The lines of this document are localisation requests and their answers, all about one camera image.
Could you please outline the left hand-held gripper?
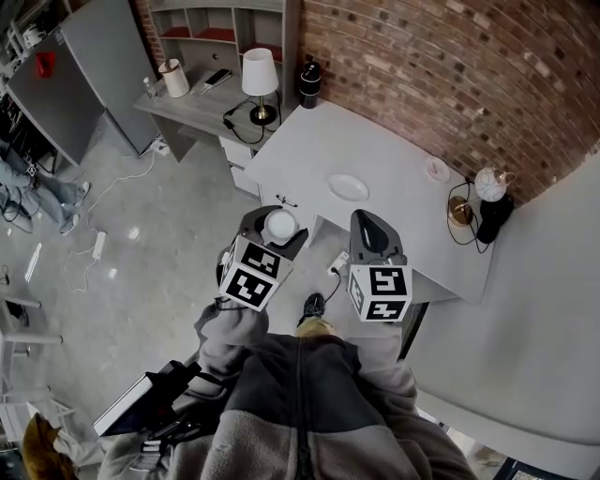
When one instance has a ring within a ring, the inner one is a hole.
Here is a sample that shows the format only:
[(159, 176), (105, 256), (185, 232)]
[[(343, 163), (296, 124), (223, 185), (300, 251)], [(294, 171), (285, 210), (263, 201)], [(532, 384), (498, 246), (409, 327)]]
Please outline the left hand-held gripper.
[(246, 213), (232, 243), (217, 257), (221, 296), (256, 311), (263, 310), (293, 270), (293, 261), (308, 240), (297, 224), (268, 226), (266, 217), (280, 208), (265, 205)]

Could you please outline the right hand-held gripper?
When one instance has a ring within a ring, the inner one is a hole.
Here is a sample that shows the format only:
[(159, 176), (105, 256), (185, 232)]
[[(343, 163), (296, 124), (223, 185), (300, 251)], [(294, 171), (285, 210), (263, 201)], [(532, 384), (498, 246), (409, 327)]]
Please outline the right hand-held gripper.
[(347, 293), (360, 321), (402, 321), (413, 300), (413, 269), (396, 230), (357, 209), (351, 215), (349, 253)]

